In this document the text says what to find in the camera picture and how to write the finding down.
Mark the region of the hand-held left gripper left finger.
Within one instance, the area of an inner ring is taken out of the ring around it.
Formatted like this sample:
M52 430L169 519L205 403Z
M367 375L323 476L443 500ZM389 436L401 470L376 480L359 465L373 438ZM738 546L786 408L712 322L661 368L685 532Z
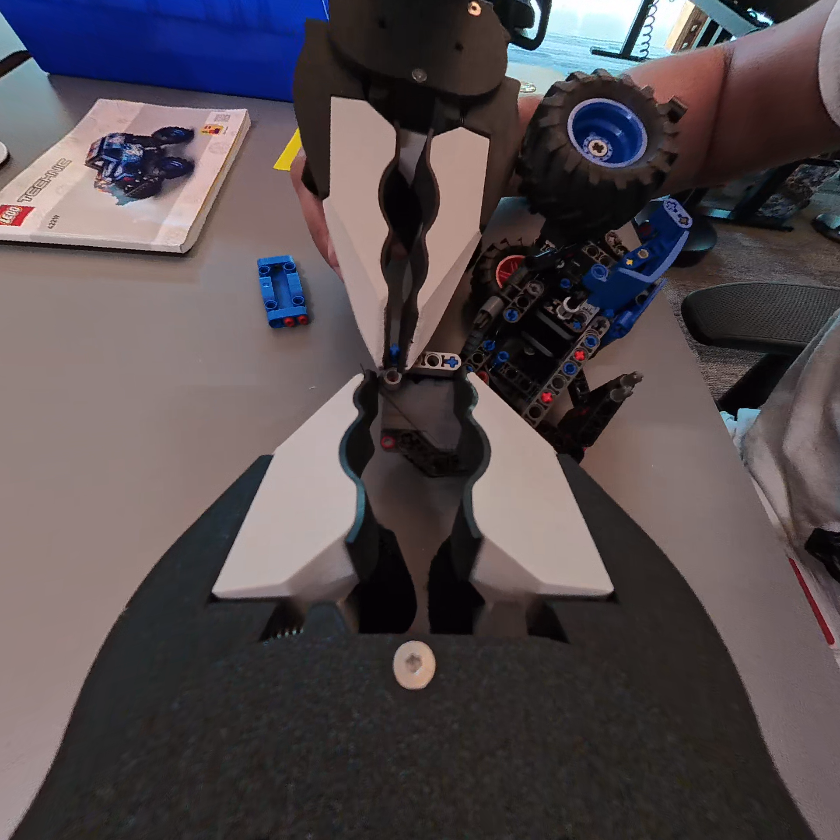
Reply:
M274 452L213 586L220 600L342 601L379 559L362 474L379 381L355 375Z

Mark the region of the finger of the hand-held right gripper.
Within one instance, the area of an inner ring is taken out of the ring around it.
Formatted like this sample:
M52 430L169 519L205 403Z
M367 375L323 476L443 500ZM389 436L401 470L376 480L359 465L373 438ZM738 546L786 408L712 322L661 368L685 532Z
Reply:
M467 128L430 136L416 166L422 222L410 251L413 284L403 313L402 363L414 366L432 338L480 240L487 137Z
M392 338L385 278L392 226L383 183L399 165L405 131L366 100L332 96L329 195L324 213L354 319L375 364L407 367L405 339Z

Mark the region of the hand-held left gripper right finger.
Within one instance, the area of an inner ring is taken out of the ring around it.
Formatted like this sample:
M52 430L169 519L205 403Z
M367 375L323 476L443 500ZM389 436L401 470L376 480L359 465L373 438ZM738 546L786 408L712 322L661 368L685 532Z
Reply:
M468 419L489 458L467 491L479 546L469 581L488 601L601 599L613 583L557 454L476 374Z

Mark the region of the light grey lego beam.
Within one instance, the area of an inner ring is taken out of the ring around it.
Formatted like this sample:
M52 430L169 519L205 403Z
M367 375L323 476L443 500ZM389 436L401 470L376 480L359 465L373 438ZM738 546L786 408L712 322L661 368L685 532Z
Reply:
M414 365L406 368L403 373L396 368L384 371L381 375L381 388L386 392L395 392L410 385L427 382L441 385L456 378L462 363L457 353L425 351L417 357Z

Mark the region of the black and blue lego truck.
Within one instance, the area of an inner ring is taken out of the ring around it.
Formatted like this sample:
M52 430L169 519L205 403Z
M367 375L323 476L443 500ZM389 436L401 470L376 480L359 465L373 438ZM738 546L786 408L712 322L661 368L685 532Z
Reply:
M470 279L458 375L476 374L561 455L581 460L639 373L591 389L584 367L626 336L658 294L692 218L654 196L677 158L686 107L604 69L552 85L528 124L519 193L543 218L530 245L502 239ZM462 476L450 382L385 392L380 446L429 477Z

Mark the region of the person's right forearm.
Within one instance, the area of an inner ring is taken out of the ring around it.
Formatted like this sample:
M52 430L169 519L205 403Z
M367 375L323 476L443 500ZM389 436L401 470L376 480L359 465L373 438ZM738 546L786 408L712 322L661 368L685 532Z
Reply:
M726 182L838 151L838 2L721 45L618 76L686 107L678 156L656 195Z

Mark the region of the blue lego panel piece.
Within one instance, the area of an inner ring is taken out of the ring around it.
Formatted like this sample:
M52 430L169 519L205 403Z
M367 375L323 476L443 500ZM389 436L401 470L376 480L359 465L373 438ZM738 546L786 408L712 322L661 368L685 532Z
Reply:
M310 315L297 263L291 255L257 260L259 288L272 329L306 326Z

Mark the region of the lego instruction booklet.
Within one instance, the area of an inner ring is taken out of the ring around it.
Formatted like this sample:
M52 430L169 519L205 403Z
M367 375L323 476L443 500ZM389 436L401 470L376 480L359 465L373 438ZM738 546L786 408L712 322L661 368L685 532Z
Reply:
M1 239L184 254L250 127L245 109L99 99L1 193Z

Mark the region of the person's right hand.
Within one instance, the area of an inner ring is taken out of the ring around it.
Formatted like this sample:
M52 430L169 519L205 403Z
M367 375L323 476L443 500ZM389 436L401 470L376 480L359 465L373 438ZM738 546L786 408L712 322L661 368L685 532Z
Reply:
M337 277L343 280L340 263L329 234L322 201L304 183L303 176L307 171L307 164L305 150L300 149L290 165L290 180L313 244Z

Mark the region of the blue storage box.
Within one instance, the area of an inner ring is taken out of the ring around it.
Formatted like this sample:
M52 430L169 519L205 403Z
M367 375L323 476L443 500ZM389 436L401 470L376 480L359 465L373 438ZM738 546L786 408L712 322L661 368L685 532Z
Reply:
M306 20L327 1L2 1L50 74L291 100Z

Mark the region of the black round foot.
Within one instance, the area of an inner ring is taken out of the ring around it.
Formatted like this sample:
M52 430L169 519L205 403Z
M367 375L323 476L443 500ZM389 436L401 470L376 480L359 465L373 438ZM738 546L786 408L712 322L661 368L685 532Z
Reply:
M717 230L700 208L700 203L708 192L708 187L698 187L671 194L692 218L688 239L675 260L675 268L695 266L707 256L707 253L718 242Z

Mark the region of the white red-striped packet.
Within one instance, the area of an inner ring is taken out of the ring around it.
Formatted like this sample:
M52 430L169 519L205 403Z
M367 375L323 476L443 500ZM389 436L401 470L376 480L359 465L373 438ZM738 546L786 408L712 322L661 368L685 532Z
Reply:
M812 614L826 644L830 648L835 660L839 658L839 634L838 634L838 613L834 608L831 598L826 595L822 585L812 572L804 567L794 557L788 557L789 564L793 570L802 592L812 610Z

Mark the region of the black mesh office chair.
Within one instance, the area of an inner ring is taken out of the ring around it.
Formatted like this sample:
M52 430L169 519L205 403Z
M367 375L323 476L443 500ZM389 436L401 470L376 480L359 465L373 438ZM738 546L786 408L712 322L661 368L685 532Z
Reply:
M690 336L710 347L762 358L717 400L731 415L760 408L782 376L839 308L839 289L754 281L691 292L680 306Z

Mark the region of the black desk frame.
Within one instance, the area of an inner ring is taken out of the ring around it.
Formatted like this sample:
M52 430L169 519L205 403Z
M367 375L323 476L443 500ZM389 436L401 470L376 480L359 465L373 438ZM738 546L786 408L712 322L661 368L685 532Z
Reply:
M591 47L593 56L642 63L649 59L658 1L641 1L624 42L618 51Z

